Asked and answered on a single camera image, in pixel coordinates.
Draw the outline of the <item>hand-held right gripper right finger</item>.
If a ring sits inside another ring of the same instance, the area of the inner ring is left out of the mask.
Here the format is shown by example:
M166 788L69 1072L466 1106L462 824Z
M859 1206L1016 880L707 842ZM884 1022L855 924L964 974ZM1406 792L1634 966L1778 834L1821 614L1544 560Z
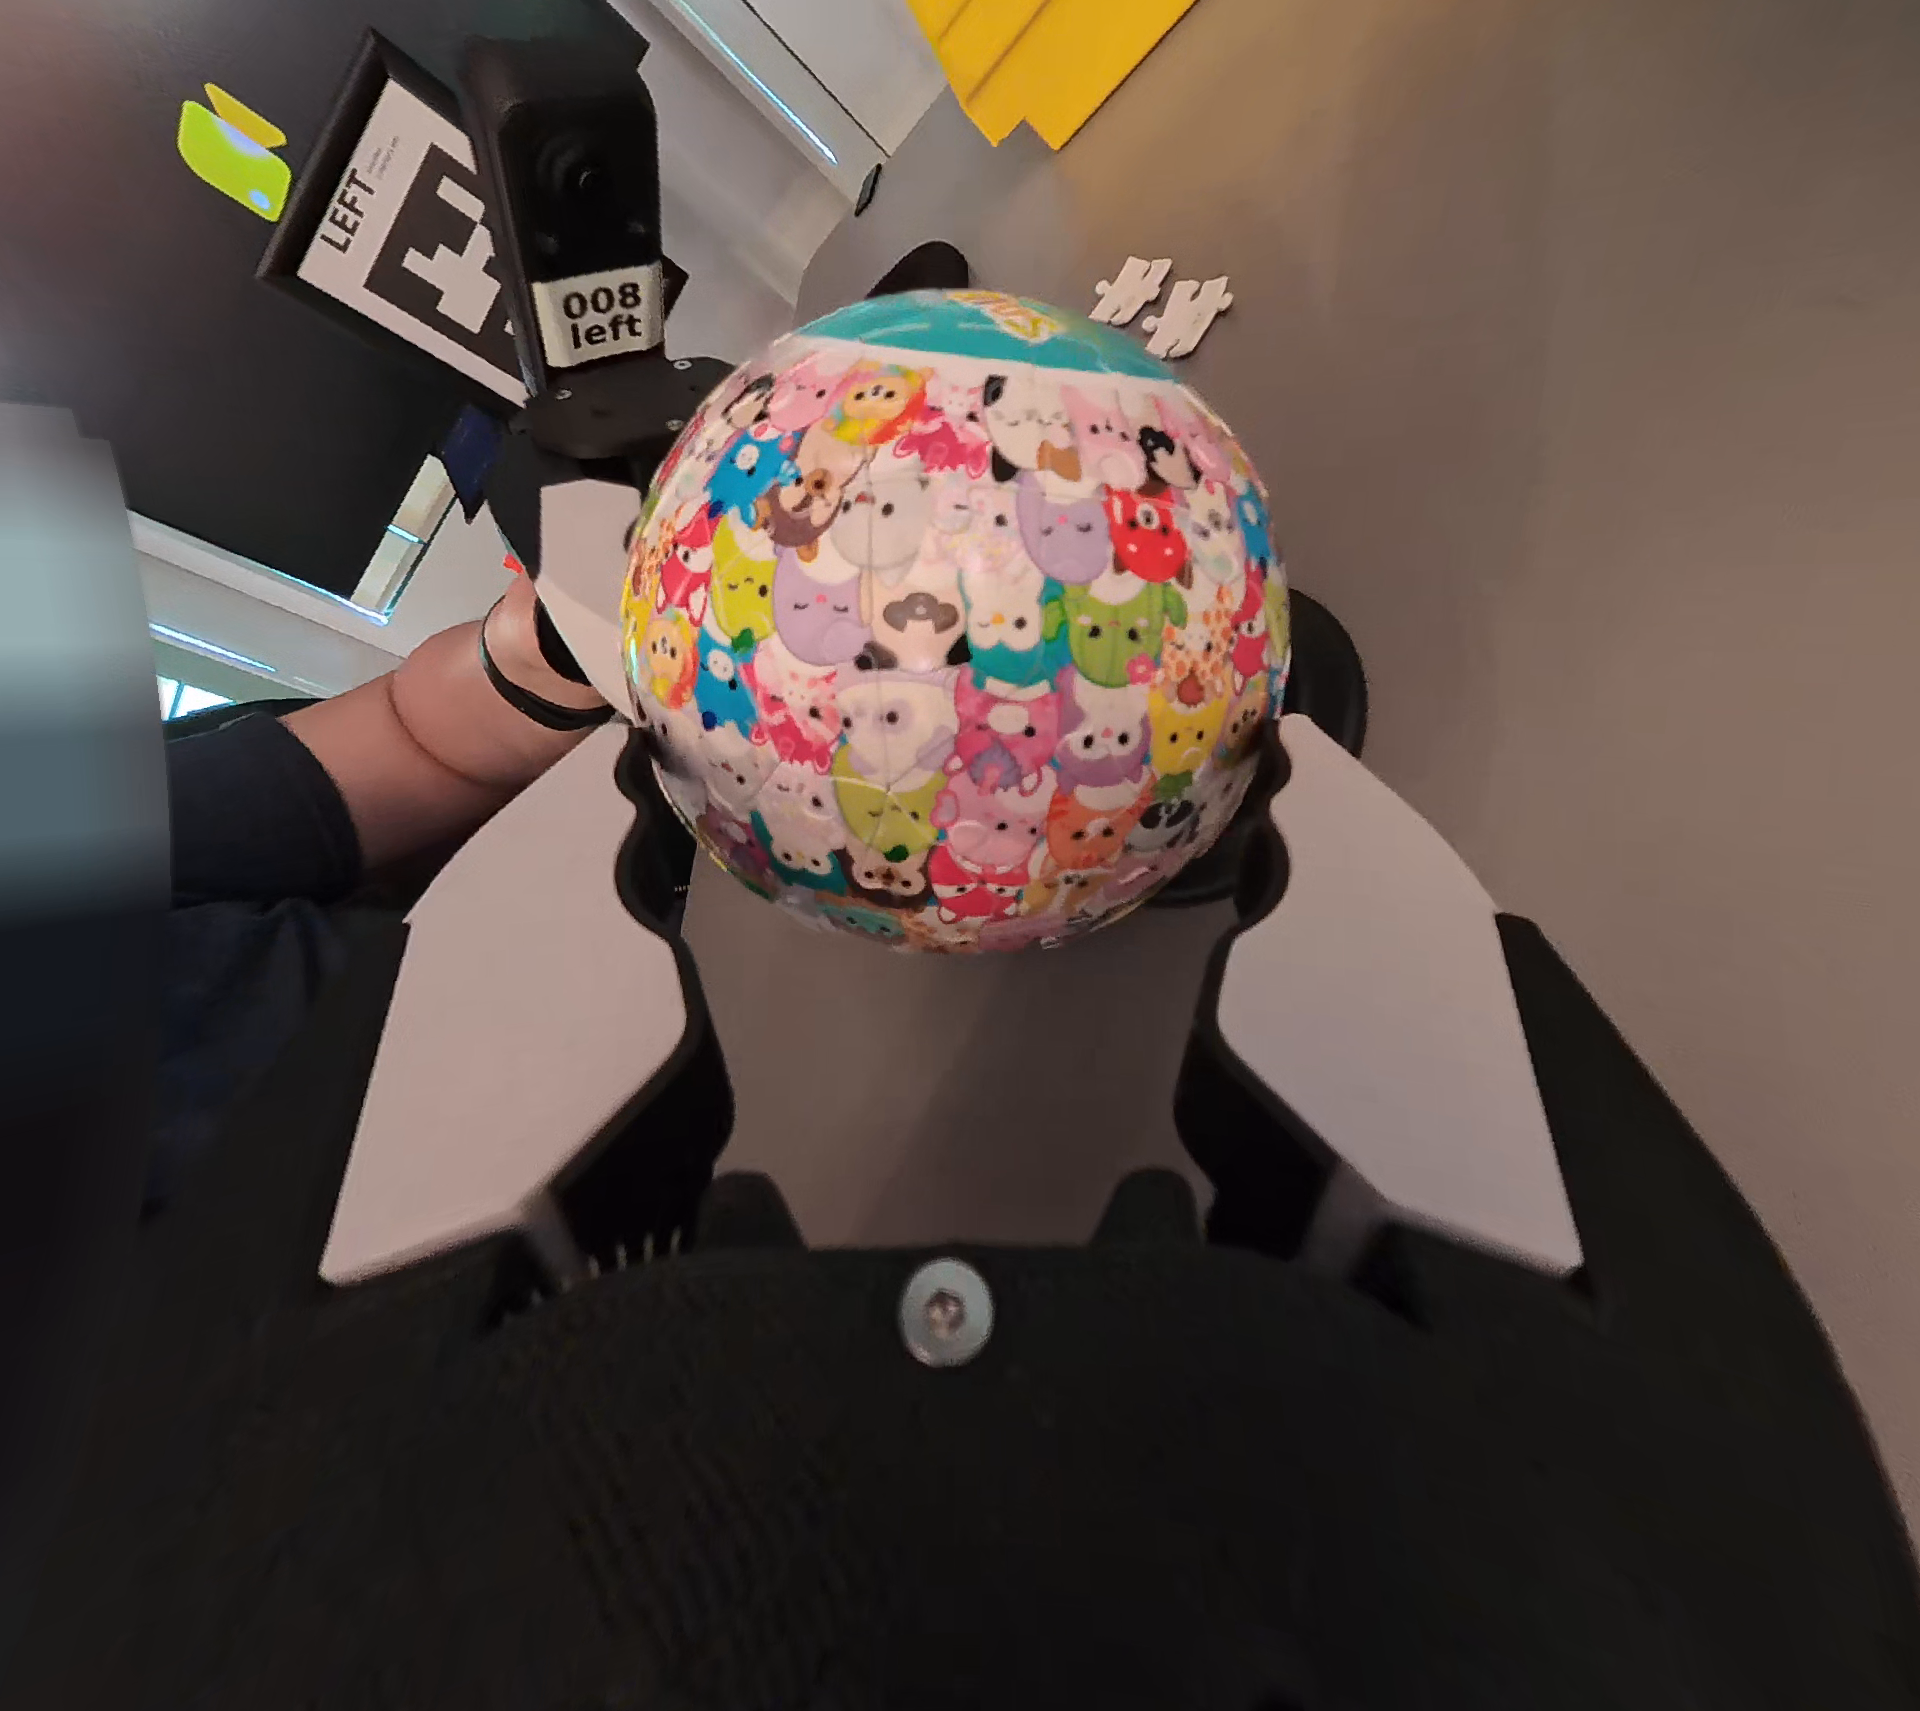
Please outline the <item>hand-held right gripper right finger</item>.
M1492 896L1309 716L1259 818L1287 880L1222 950L1213 1026L1320 1164L1300 1254L1353 1278L1413 1230L1573 1278L1585 1250Z

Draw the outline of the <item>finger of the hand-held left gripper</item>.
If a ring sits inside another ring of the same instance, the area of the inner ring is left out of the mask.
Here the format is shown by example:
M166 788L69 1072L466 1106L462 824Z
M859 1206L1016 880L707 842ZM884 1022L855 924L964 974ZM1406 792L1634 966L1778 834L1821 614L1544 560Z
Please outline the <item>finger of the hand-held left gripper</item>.
M636 706L624 662L623 600L644 497L631 483L547 483L538 499L542 610L586 682L619 712Z
M926 241L898 259L868 291L864 303L937 305L969 289L973 289L969 257L948 241Z

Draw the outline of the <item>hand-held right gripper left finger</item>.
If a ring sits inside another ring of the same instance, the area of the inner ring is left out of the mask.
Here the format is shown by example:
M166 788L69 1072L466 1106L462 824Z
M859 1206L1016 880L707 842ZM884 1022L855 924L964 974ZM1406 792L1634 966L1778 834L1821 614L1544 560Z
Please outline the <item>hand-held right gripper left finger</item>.
M694 1250L737 1122L682 932L694 862L610 724L446 864L404 922L327 1284L494 1238L559 1286Z

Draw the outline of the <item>colourful puzzle ball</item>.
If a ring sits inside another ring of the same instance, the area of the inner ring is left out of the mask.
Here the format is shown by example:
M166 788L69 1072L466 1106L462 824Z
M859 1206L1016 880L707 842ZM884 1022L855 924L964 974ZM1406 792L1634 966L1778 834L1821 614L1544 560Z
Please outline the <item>colourful puzzle ball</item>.
M654 477L623 666L696 846L804 924L1059 946L1229 830L1293 640L1268 491L1110 325L988 291L836 311Z

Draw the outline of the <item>person's left forearm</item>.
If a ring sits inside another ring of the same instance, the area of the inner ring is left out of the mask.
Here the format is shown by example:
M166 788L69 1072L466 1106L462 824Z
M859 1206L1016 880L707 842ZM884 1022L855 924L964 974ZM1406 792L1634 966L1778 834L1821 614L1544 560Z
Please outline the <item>person's left forearm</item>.
M410 910L436 856L372 864L346 804L287 722L306 702L248 702L163 730L173 912Z

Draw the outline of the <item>person's left hand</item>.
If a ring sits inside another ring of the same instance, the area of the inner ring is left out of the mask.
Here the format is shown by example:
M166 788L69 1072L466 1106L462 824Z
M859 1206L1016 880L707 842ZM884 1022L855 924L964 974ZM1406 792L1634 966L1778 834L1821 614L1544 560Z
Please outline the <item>person's left hand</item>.
M431 636L387 682L361 814L384 840L471 830L612 714L519 574L484 618Z

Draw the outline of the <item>person's dark blue clothing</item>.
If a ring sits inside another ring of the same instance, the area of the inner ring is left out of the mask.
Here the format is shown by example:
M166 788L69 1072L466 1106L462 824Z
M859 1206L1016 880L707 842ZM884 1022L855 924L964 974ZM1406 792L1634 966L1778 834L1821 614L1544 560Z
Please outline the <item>person's dark blue clothing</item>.
M234 1112L281 1084L289 1052L321 1044L301 1066L318 1078L331 1116L365 1102L382 1022L365 1040L343 1040L318 1028L317 1012L343 976L359 976L374 940L404 930L395 908L366 904L188 902L166 914L142 1228L197 1186Z

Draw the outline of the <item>neon yellow wall sign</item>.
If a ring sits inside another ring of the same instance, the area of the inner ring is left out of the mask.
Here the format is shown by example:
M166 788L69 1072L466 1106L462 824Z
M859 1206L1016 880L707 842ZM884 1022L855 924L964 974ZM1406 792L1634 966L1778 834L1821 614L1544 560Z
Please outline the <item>neon yellow wall sign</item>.
M287 145L276 125L212 83L178 113L177 153L186 169L268 225L282 219L294 185Z

